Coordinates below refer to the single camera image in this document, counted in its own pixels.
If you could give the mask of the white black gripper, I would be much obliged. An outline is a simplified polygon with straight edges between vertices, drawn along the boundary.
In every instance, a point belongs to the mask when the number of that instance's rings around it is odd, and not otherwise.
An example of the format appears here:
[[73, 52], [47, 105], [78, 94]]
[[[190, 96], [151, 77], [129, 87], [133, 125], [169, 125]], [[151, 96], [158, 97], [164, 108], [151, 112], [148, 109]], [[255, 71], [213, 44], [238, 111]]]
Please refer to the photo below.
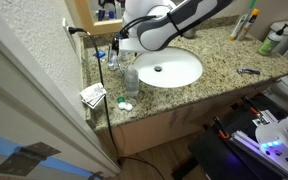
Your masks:
[[116, 34], [112, 40], [112, 50], [117, 54], [120, 52], [140, 53], [144, 51], [144, 48], [137, 38], [122, 38], [120, 34]]

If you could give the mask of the robot base with blue lights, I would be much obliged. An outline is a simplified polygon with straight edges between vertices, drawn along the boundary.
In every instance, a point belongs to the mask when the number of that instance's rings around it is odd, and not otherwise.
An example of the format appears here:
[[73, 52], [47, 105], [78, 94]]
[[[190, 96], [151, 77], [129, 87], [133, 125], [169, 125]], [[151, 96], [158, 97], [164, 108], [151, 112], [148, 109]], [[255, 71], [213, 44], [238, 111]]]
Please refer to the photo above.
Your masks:
[[269, 111], [261, 111], [253, 120], [255, 140], [235, 131], [230, 141], [266, 167], [288, 180], [288, 116], [278, 120]]

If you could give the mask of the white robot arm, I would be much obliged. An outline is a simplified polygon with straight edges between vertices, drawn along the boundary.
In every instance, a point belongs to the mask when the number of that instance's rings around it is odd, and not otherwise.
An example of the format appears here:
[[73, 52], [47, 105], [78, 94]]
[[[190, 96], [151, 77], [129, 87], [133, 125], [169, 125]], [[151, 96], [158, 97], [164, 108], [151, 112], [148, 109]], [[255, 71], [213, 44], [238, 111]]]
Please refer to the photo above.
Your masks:
[[161, 51], [177, 36], [225, 9], [233, 0], [126, 0], [124, 27], [114, 37], [116, 53]]

